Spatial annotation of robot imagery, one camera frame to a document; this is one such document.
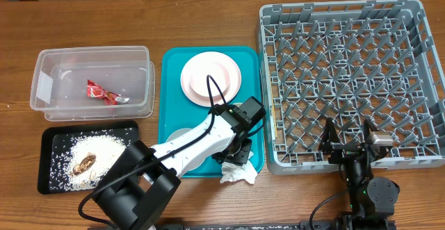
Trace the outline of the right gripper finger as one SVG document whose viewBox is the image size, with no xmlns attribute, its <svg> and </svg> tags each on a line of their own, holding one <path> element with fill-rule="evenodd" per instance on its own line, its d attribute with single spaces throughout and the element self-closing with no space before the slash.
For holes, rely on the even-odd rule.
<svg viewBox="0 0 445 230">
<path fill-rule="evenodd" d="M 371 121 L 370 118 L 366 118 L 363 123 L 363 134 L 364 141 L 366 143 L 372 143 L 371 133 L 377 131 L 376 125 Z"/>
<path fill-rule="evenodd" d="M 322 150 L 331 150 L 332 143 L 339 144 L 340 138 L 338 137 L 338 133 L 335 129 L 335 124 L 331 117 L 326 119 L 325 127 L 323 129 L 323 133 L 321 136 L 321 149 Z"/>
</svg>

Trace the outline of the rice and food scrap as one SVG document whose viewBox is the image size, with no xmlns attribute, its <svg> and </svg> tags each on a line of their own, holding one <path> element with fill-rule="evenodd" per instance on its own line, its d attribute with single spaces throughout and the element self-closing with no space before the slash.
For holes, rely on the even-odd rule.
<svg viewBox="0 0 445 230">
<path fill-rule="evenodd" d="M 50 158 L 49 191 L 95 188 L 123 151 L 137 139 L 135 128 L 55 135 Z"/>
</svg>

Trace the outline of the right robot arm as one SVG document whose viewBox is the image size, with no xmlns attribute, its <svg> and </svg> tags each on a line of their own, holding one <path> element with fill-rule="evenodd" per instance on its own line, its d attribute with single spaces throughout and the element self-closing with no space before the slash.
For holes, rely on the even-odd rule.
<svg viewBox="0 0 445 230">
<path fill-rule="evenodd" d="M 311 229 L 395 229 L 395 222 L 388 220 L 395 211 L 400 187 L 392 180 L 373 175 L 371 164 L 384 158 L 392 149 L 394 140 L 389 133 L 380 131 L 371 120 L 363 124 L 364 139 L 340 141 L 332 118 L 326 119 L 318 150 L 329 154 L 328 163 L 339 168 L 346 189 L 322 201 L 311 212 Z M 329 221 L 314 221 L 315 213 L 337 197 L 348 195 L 350 211 L 340 213 Z"/>
</svg>

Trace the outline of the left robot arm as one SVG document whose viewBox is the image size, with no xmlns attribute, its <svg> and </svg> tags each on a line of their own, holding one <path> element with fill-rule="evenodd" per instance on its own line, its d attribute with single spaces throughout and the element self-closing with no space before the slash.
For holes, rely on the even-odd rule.
<svg viewBox="0 0 445 230">
<path fill-rule="evenodd" d="M 264 105 L 250 97 L 240 106 L 215 105 L 202 123 L 174 140 L 152 147 L 137 140 L 99 182 L 92 199 L 116 229 L 149 229 L 185 173 L 209 156 L 240 156 L 265 114 Z"/>
</svg>

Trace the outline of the red ketchup packet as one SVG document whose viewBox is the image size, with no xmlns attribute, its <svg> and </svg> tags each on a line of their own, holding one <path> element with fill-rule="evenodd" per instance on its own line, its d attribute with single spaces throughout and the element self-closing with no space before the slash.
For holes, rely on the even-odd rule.
<svg viewBox="0 0 445 230">
<path fill-rule="evenodd" d="M 103 100 L 106 105 L 125 104 L 129 101 L 128 97 L 110 92 L 91 80 L 87 80 L 86 94 L 88 97 Z"/>
</svg>

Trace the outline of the white napkin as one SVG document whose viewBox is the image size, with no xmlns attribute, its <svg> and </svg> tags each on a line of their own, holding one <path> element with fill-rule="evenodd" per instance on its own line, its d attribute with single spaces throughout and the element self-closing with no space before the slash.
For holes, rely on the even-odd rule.
<svg viewBox="0 0 445 230">
<path fill-rule="evenodd" d="M 221 166 L 222 178 L 220 183 L 224 182 L 237 182 L 246 181 L 250 185 L 254 185 L 258 172 L 255 170 L 250 159 L 254 156 L 254 153 L 250 151 L 248 161 L 243 165 L 235 165 L 233 163 L 224 162 Z"/>
</svg>

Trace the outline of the white bowl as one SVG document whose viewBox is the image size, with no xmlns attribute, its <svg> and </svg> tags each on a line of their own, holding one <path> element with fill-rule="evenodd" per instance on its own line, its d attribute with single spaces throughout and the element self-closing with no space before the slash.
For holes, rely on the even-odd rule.
<svg viewBox="0 0 445 230">
<path fill-rule="evenodd" d="M 183 134 L 189 132 L 191 130 L 191 128 L 183 128 L 183 129 L 178 129 L 175 132 L 173 132 L 168 138 L 167 138 L 167 142 L 174 140 L 180 136 L 182 136 Z M 204 161 L 201 161 L 200 164 L 196 164 L 194 165 L 192 168 L 190 168 L 189 170 L 195 170 L 197 169 L 201 164 L 203 164 Z"/>
</svg>

